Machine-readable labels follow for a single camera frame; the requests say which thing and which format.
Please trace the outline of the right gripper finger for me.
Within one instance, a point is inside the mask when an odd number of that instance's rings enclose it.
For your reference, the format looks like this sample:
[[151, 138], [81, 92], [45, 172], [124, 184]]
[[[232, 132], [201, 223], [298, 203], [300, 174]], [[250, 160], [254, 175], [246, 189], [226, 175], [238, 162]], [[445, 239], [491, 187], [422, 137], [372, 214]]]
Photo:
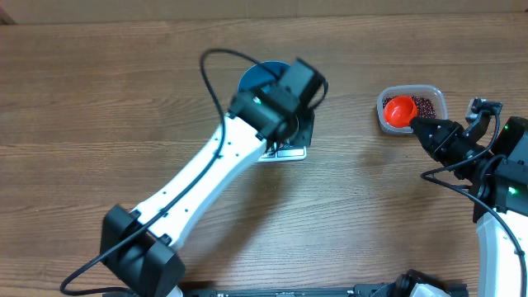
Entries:
[[430, 154], [434, 155], [437, 148], [435, 139], [437, 128], [434, 127], [416, 127], [413, 133], [417, 136], [421, 146]]
[[414, 117], [410, 121], [410, 127], [413, 132], [424, 132], [428, 130], [438, 130], [444, 127], [449, 127], [452, 124], [451, 120], [432, 119], [423, 117]]

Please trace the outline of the orange scoop blue handle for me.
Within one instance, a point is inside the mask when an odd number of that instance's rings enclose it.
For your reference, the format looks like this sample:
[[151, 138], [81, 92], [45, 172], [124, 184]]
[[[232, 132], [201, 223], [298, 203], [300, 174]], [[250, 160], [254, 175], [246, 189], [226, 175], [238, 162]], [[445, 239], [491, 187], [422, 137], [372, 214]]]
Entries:
[[394, 97], [385, 106], [383, 116], [394, 128], [404, 128], [409, 126], [414, 117], [417, 117], [417, 107], [410, 96]]

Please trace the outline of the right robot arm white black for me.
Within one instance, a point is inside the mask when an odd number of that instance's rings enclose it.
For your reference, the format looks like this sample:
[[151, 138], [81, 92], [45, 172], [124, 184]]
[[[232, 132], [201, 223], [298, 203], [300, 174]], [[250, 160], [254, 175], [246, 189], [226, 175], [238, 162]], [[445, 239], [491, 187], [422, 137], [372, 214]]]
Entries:
[[469, 128], [451, 120], [414, 118], [413, 133], [442, 170], [469, 181], [451, 190], [474, 203], [480, 268], [478, 295], [527, 294], [527, 120], [512, 116], [487, 147], [478, 143], [489, 118]]

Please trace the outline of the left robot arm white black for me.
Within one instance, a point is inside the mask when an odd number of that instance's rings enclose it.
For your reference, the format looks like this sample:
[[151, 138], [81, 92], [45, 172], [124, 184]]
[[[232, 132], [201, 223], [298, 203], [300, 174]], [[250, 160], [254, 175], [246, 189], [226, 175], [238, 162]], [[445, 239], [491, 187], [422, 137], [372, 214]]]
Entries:
[[275, 145], [309, 145], [311, 101], [323, 75], [302, 59], [278, 78], [240, 89], [201, 151], [161, 190], [132, 210], [113, 206], [102, 222], [100, 254], [135, 296], [179, 296], [185, 265], [177, 252], [224, 189]]

